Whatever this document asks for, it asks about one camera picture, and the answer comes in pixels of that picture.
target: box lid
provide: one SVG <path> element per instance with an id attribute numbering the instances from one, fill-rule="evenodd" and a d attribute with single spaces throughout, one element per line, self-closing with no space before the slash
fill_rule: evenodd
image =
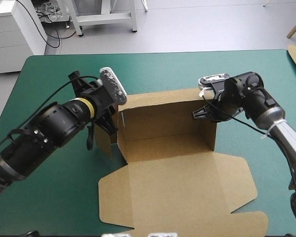
<path id="1" fill-rule="evenodd" d="M 132 162 L 99 181 L 100 219 L 133 237 L 263 237 L 266 214 L 231 214 L 256 197 L 247 162 L 215 152 Z"/>

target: open cardboard box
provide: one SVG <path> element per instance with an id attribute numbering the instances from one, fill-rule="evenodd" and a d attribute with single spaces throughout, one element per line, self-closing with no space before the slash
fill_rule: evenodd
<path id="1" fill-rule="evenodd" d="M 118 108 L 117 143 L 128 165 L 99 181 L 103 222 L 132 227 L 133 237 L 265 236 L 265 213 L 232 214 L 257 190 L 243 158 L 214 152 L 216 123 L 192 118 L 205 105 L 198 94 L 130 95 Z M 95 134 L 110 155 L 110 137 L 99 127 Z"/>

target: white cabinet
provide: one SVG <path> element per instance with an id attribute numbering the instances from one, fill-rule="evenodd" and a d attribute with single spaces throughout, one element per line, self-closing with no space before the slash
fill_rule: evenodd
<path id="1" fill-rule="evenodd" d="M 44 39 L 47 35 L 30 0 L 21 0 Z M 0 1 L 0 73 L 20 71 L 32 55 L 43 55 L 46 43 L 31 17 L 15 0 Z"/>

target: white drawer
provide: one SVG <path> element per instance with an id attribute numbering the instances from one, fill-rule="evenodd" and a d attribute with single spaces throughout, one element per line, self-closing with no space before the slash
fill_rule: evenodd
<path id="1" fill-rule="evenodd" d="M 32 51 L 28 45 L 0 48 L 0 73 L 20 71 L 30 56 Z"/>
<path id="2" fill-rule="evenodd" d="M 13 16 L 0 16 L 0 32 L 19 31 L 20 28 Z"/>
<path id="3" fill-rule="evenodd" d="M 10 31 L 0 33 L 0 47 L 27 45 L 21 31 Z"/>

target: white cable tie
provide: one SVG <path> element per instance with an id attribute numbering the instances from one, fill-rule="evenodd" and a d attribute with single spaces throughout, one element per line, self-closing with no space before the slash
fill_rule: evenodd
<path id="1" fill-rule="evenodd" d="M 267 138 L 267 136 L 270 135 L 270 131 L 271 131 L 276 125 L 278 125 L 278 124 L 280 124 L 280 123 L 283 123 L 283 122 L 287 122 L 286 119 L 280 119 L 280 120 L 277 120 L 276 122 L 274 122 L 274 124 L 272 124 L 272 125 L 268 128 L 268 130 L 266 131 L 266 133 L 265 133 L 263 136 L 261 136 L 261 139 Z"/>

